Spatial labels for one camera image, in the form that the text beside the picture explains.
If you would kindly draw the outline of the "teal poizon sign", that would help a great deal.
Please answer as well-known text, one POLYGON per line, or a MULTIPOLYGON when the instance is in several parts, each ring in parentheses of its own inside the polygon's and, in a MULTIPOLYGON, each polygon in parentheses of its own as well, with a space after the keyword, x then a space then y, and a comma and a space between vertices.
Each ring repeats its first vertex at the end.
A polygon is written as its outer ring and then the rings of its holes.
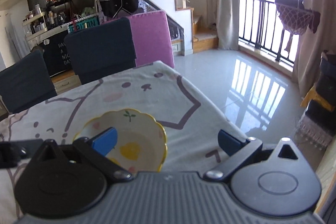
POLYGON ((68 23, 68 33, 77 32, 86 28, 96 27, 100 24, 99 17, 97 15, 85 16, 80 19, 72 20, 68 23))

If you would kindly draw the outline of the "cluttered storage shelf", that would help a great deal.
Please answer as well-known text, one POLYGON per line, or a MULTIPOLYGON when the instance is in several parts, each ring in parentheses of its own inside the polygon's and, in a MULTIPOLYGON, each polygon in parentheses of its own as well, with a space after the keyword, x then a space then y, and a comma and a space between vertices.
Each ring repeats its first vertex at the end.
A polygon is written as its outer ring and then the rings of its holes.
POLYGON ((73 6, 72 0, 45 0, 44 4, 37 2, 22 22, 26 39, 30 40, 68 23, 71 19, 73 6))

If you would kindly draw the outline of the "bear print tablecloth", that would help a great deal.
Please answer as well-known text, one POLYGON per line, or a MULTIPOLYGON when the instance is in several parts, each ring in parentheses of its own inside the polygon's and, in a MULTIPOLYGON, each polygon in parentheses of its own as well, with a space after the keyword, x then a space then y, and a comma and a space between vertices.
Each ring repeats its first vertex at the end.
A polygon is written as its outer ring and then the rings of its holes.
POLYGON ((1 121, 1 141, 54 139, 72 143, 85 124, 108 111, 135 109, 167 134, 163 171, 200 173, 226 158, 218 132, 244 134, 187 78, 164 63, 129 69, 79 86, 1 121))

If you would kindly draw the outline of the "small floral scalloped bowl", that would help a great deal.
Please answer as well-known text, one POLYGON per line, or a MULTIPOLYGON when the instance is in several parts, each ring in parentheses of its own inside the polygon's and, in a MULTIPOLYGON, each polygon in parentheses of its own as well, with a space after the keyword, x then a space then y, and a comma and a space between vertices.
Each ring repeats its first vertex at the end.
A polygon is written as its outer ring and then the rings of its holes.
POLYGON ((108 111, 88 121, 74 139, 92 138, 105 129, 117 131, 116 144, 106 154, 112 162, 131 173, 159 172, 167 157, 167 135, 153 116, 135 109, 108 111))

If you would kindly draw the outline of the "dark blue chair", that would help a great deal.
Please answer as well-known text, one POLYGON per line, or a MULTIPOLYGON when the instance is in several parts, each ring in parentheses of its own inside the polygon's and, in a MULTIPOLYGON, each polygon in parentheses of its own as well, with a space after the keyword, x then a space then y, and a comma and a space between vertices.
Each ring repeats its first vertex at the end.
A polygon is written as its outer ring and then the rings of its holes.
POLYGON ((135 67, 137 56, 128 18, 72 32, 64 43, 83 85, 135 67))
POLYGON ((1 98, 10 113, 19 113, 57 96, 41 51, 1 71, 1 98))

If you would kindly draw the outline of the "beige curtain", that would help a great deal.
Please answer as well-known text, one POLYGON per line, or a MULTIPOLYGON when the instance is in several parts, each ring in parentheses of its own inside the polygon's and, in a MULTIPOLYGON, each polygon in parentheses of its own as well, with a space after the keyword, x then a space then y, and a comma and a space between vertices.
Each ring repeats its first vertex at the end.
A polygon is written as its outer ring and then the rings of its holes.
POLYGON ((239 0, 218 0, 217 33, 219 48, 234 51, 239 49, 239 0))

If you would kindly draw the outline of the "hanging net basket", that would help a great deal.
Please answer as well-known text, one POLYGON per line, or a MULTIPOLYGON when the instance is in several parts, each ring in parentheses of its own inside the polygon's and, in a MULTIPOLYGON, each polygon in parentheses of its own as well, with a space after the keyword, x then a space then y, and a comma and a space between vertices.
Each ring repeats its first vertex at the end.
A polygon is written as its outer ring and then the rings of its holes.
POLYGON ((303 0, 274 0, 274 3, 284 30, 290 33, 289 40, 285 47, 285 51, 289 53, 294 35, 303 35, 307 28, 309 28, 313 34, 317 32, 321 20, 321 13, 306 9, 303 0))

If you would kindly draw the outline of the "left dark blue chair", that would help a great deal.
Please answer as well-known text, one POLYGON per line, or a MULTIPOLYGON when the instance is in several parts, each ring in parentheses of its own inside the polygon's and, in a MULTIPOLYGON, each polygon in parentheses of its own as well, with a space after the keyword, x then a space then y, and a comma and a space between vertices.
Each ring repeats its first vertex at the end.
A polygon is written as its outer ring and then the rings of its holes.
POLYGON ((1 71, 1 98, 10 113, 19 113, 57 96, 41 51, 1 71))

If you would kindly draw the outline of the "right dark blue chair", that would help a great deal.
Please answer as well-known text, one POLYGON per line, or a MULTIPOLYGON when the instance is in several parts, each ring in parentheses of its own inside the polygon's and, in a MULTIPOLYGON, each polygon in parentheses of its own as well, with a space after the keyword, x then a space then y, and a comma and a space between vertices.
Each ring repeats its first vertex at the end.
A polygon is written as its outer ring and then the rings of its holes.
POLYGON ((72 32, 64 43, 83 85, 135 67, 137 56, 128 18, 72 32))

